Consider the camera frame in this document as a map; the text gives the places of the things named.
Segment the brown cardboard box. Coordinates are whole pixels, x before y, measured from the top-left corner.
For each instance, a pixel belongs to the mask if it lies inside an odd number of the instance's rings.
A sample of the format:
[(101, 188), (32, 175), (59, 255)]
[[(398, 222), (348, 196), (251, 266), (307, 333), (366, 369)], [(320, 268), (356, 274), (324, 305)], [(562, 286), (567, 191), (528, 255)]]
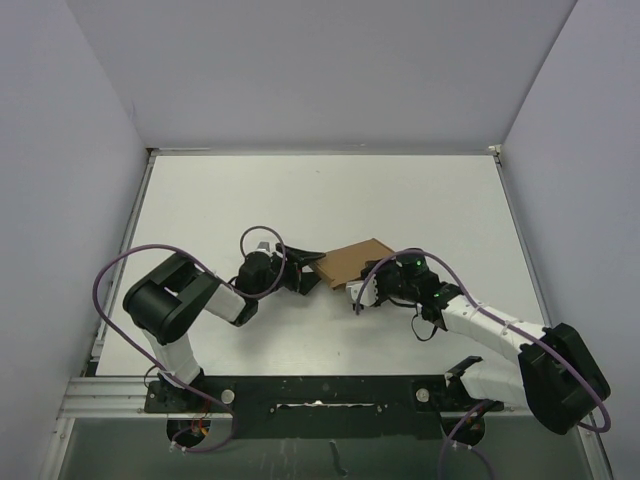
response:
[(392, 252), (391, 248), (372, 238), (329, 251), (322, 259), (313, 262), (311, 268), (329, 288), (336, 290), (359, 279), (369, 261), (379, 261)]

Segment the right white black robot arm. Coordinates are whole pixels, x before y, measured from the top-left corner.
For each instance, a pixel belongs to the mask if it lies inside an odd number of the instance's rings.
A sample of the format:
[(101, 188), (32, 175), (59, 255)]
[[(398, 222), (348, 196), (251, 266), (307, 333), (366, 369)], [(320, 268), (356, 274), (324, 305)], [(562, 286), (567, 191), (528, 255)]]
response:
[(580, 334), (509, 316), (476, 300), (457, 275), (444, 281), (428, 262), (432, 254), (407, 249), (367, 262), (347, 291), (356, 311), (400, 300), (435, 329), (464, 336), (500, 355), (507, 365), (492, 367), (469, 356), (444, 375), (446, 400), (464, 409), (481, 401), (528, 409), (556, 434), (584, 427), (600, 411), (606, 432), (611, 418), (604, 405), (611, 389)]

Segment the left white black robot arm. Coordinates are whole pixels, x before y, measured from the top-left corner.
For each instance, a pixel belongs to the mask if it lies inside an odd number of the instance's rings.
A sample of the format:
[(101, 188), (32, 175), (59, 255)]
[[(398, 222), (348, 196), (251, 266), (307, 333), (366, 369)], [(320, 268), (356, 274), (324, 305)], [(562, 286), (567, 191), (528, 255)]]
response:
[(198, 381), (204, 372), (196, 361), (188, 331), (202, 311), (234, 327), (246, 324), (258, 310), (258, 300), (281, 289), (306, 295), (320, 282), (304, 269), (325, 257), (280, 243), (271, 251), (262, 242), (244, 256), (234, 283), (226, 285), (214, 273), (199, 269), (184, 253), (175, 253), (126, 293), (123, 308), (150, 342), (170, 385), (169, 401), (182, 411), (203, 398)]

